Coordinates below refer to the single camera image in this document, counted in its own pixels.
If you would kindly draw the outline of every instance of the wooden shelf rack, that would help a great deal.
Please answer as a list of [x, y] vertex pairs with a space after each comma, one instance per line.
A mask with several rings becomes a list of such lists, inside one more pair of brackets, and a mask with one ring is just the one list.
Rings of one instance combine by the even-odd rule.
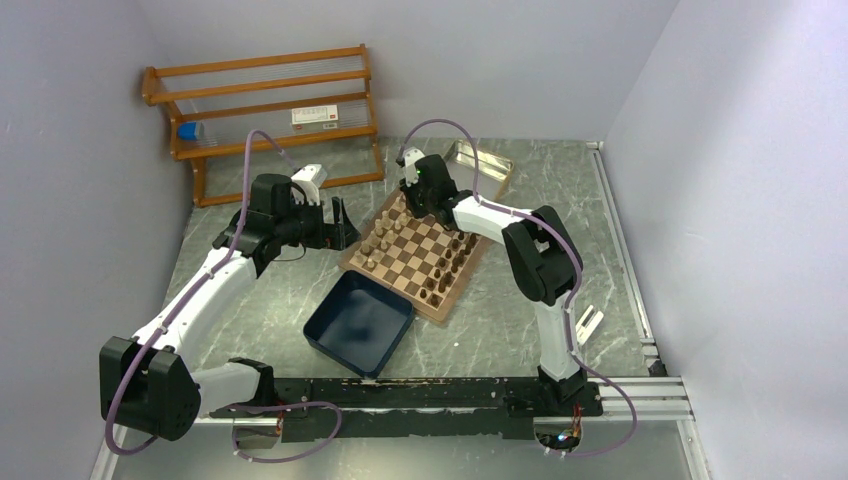
[[[196, 86], [197, 77], [206, 76], [213, 83], [216, 79], [223, 85]], [[171, 82], [190, 76], [191, 82]], [[308, 85], [331, 84], [362, 80], [361, 91], [303, 98], [283, 102], [258, 105], [235, 106], [198, 113], [183, 113], [178, 102], [195, 101], [207, 97], [232, 95], [232, 99], [244, 97], [236, 94], [249, 94], [263, 90], [303, 87]], [[191, 88], [174, 88], [195, 84]], [[238, 116], [261, 115], [275, 112], [278, 118], [290, 118], [293, 108], [320, 105], [338, 105], [339, 128], [319, 133], [296, 135], [290, 126], [269, 131], [282, 147], [293, 147], [328, 140], [368, 136], [374, 152], [375, 171], [341, 178], [327, 179], [323, 188], [372, 182], [383, 179], [383, 161], [377, 145], [377, 116], [374, 100], [371, 97], [371, 65], [364, 44], [358, 47], [339, 48], [317, 52], [274, 55], [270, 57], [248, 58], [225, 62], [204, 63], [179, 67], [147, 67], [142, 79], [142, 97], [148, 105], [163, 105], [170, 120], [170, 150], [175, 161], [188, 161], [194, 173], [194, 203], [198, 207], [232, 203], [241, 199], [241, 192], [215, 197], [206, 196], [207, 161], [212, 157], [244, 153], [244, 138], [247, 131], [227, 132], [204, 136], [197, 141], [182, 140], [177, 136], [180, 125], [188, 122], [214, 122]], [[270, 150], [271, 144], [265, 140], [256, 141], [253, 151]]]

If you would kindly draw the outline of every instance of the silver tray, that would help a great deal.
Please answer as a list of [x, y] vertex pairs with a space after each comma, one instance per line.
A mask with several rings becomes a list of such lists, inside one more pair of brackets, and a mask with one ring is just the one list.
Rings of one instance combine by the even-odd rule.
[[[480, 178], [477, 190], [490, 200], [497, 200], [505, 191], [512, 175], [512, 160], [477, 148], [480, 157]], [[471, 190], [474, 183], [474, 151], [466, 140], [451, 144], [444, 156], [451, 178], [460, 190]]]

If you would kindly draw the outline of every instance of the chess piece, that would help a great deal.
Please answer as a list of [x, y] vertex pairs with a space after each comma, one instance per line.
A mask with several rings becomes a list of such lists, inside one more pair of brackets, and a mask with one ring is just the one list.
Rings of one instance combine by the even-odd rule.
[[368, 240], [366, 240], [368, 246], [371, 247], [371, 250], [377, 248], [377, 245], [380, 244], [380, 237], [377, 236], [374, 232], [371, 232], [371, 235], [368, 236]]

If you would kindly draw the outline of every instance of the white plastic piece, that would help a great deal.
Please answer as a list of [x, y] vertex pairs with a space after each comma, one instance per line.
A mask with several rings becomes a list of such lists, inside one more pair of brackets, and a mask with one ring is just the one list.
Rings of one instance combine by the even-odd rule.
[[417, 148], [407, 148], [403, 152], [403, 178], [407, 185], [415, 185], [418, 183], [418, 169], [415, 168], [415, 162], [424, 158], [424, 152]]
[[[565, 338], [566, 326], [562, 320], [562, 305], [567, 295], [568, 293], [559, 297], [552, 306], [542, 302], [533, 302], [542, 350], [540, 363], [542, 370], [554, 380], [566, 379], [580, 370], [580, 366], [577, 365], [568, 351], [568, 342]], [[577, 341], [574, 322], [569, 322], [567, 328], [571, 328], [571, 338]]]
[[[145, 343], [153, 332], [160, 328], [162, 320], [185, 295], [189, 287], [194, 285], [198, 278], [206, 275], [206, 272], [220, 262], [226, 254], [226, 248], [213, 249], [209, 252], [198, 272], [171, 303], [155, 319], [135, 332], [134, 336], [138, 337], [138, 343]], [[195, 353], [198, 342], [209, 333], [221, 312], [230, 302], [241, 297], [254, 281], [256, 281], [256, 267], [253, 260], [235, 252], [227, 264], [218, 270], [215, 278], [207, 280], [188, 301], [171, 323], [170, 328], [166, 329], [167, 331], [153, 344], [153, 348], [161, 350], [171, 346], [186, 363], [191, 363], [191, 356]]]
[[259, 372], [240, 363], [225, 363], [220, 367], [192, 373], [191, 377], [200, 391], [198, 415], [246, 402], [256, 395], [256, 387], [259, 386]]
[[[309, 205], [319, 205], [321, 196], [319, 189], [324, 180], [327, 179], [327, 171], [322, 165], [311, 163], [297, 171], [292, 176], [292, 181], [296, 183], [306, 193], [306, 201]], [[303, 196], [295, 189], [292, 189], [292, 195], [296, 202], [303, 203]]]
[[596, 311], [594, 305], [589, 305], [589, 308], [583, 312], [583, 316], [580, 317], [580, 321], [577, 322], [575, 327], [577, 331], [577, 344], [581, 347], [585, 345], [603, 319], [604, 312]]
[[[486, 203], [499, 205], [488, 200], [486, 200]], [[511, 211], [530, 213], [529, 210], [505, 206], [504, 208], [509, 208]], [[453, 209], [453, 218], [456, 221], [457, 228], [461, 231], [476, 233], [486, 238], [491, 238], [501, 245], [504, 243], [502, 230], [510, 223], [521, 221], [519, 217], [514, 215], [498, 212], [478, 204], [474, 200], [474, 197], [468, 197], [459, 202]]]

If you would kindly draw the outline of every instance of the white wall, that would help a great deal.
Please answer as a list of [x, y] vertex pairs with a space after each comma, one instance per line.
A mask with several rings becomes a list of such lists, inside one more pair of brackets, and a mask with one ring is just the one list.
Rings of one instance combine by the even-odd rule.
[[717, 479], [848, 472], [846, 27], [844, 2], [683, 0], [606, 139]]
[[190, 205], [140, 101], [166, 62], [132, 0], [4, 0], [0, 478], [88, 478], [97, 356], [161, 307]]
[[[609, 131], [676, 4], [142, 2], [175, 64], [365, 43], [385, 135], [447, 117], [476, 136], [569, 139], [600, 139]], [[427, 133], [456, 135], [439, 127]]]

